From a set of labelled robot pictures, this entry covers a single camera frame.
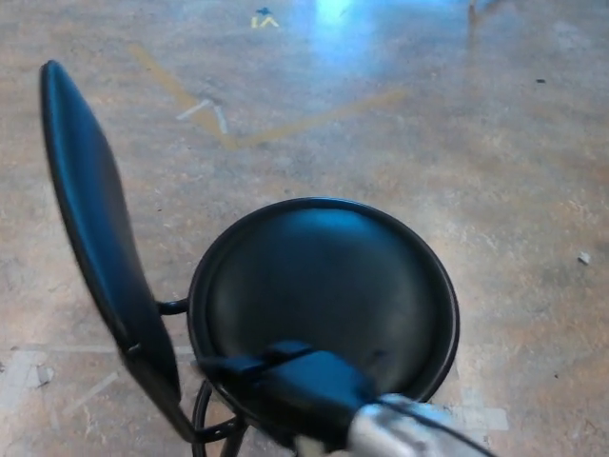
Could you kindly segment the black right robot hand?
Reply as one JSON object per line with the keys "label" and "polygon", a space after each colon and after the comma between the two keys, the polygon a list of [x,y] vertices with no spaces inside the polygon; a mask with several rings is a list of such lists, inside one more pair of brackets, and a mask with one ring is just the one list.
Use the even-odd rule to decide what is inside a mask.
{"label": "black right robot hand", "polygon": [[295,341],[199,366],[238,416],[291,447],[305,436],[329,451],[346,449],[356,413],[377,396],[374,382],[343,358]]}

